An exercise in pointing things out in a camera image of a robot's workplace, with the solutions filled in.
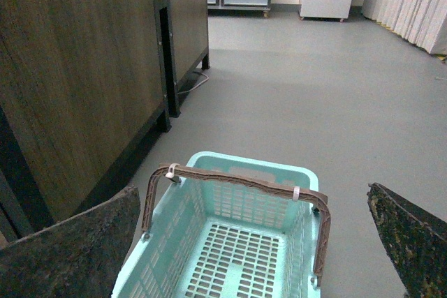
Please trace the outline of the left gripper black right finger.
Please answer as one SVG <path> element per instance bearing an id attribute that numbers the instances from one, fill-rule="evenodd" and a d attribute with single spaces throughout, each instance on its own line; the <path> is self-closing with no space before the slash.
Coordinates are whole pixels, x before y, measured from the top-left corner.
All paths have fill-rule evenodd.
<path id="1" fill-rule="evenodd" d="M 446 296 L 446 222 L 380 183 L 367 203 L 405 297 Z"/>

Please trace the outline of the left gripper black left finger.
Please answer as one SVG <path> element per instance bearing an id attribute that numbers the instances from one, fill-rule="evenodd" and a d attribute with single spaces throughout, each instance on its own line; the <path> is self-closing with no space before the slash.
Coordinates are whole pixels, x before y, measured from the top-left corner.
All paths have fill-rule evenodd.
<path id="1" fill-rule="evenodd" d="M 1 249 L 2 297 L 110 297 L 131 247 L 140 196 L 109 200 Z"/>

